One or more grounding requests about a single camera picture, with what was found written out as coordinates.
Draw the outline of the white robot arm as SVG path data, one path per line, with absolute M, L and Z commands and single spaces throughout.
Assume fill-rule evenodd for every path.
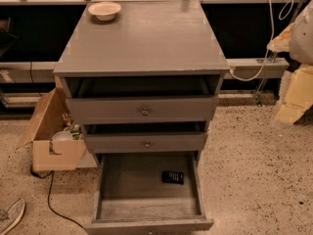
M 285 94 L 281 97 L 274 122 L 292 125 L 313 106 L 313 1 L 267 48 L 273 52 L 289 52 L 300 63 L 293 73 L 288 72 L 289 83 L 282 82 Z

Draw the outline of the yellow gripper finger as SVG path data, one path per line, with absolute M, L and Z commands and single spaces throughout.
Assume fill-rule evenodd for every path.
M 290 23 L 278 36 L 273 38 L 267 45 L 272 52 L 288 52 L 290 50 L 291 33 L 294 23 Z
M 313 66 L 301 64 L 294 72 L 286 70 L 281 80 L 280 99 L 274 122 L 292 125 L 313 106 Z

